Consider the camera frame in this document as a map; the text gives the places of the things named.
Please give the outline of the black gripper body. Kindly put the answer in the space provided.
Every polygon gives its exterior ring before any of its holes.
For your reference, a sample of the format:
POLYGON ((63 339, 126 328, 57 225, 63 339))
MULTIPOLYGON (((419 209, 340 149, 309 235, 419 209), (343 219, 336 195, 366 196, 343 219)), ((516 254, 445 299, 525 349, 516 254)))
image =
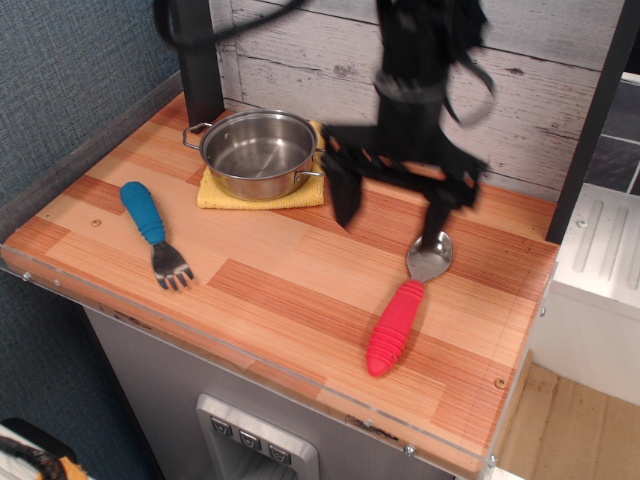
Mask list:
POLYGON ((455 205, 472 205, 486 163, 454 145, 440 116, 449 102, 444 84, 376 86, 376 124, 329 124, 322 128, 326 162, 341 164, 384 183, 420 191, 432 199, 451 194, 455 205))

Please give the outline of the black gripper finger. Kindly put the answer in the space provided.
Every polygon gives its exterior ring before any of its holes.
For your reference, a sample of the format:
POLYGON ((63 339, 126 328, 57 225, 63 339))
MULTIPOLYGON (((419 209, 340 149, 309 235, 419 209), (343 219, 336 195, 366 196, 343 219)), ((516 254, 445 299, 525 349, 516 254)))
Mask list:
POLYGON ((362 176, 335 162, 325 163, 329 180, 334 216, 337 223, 347 228, 361 206, 362 176))
POLYGON ((455 201, 451 194, 442 193, 429 201, 422 234, 422 250, 433 249, 438 241, 455 201))

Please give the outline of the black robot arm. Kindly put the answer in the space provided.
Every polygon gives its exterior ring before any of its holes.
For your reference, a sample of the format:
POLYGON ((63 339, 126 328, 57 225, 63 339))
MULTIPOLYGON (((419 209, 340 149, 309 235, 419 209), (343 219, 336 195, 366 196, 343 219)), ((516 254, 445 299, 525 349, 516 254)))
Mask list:
POLYGON ((422 247, 434 249, 451 211, 474 204, 484 161, 454 145, 440 120, 451 65, 492 79, 470 60, 487 22, 477 1, 380 1, 383 44, 374 80, 379 96, 373 126, 328 125, 323 168, 337 223, 347 227, 361 206, 365 177, 419 192, 429 202, 422 247))

